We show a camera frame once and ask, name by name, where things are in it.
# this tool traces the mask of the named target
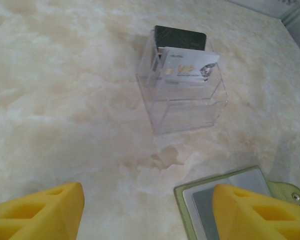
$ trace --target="white marble countertop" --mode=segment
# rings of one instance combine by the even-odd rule
[[[154,25],[212,39],[214,127],[153,134],[135,73]],[[185,240],[173,188],[255,163],[300,187],[300,50],[279,20],[223,0],[0,0],[0,202],[78,181],[78,240]]]

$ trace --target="yellow foam pad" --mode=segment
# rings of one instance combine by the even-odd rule
[[[212,205],[220,240],[300,240],[299,205],[227,184]]]
[[[84,205],[77,182],[0,203],[0,240],[75,240]]]

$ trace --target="clear acrylic box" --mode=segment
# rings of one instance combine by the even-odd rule
[[[213,52],[209,39],[205,50]],[[164,86],[162,67],[152,30],[136,77],[154,132],[164,134],[213,126],[228,103],[218,64],[201,86]]]

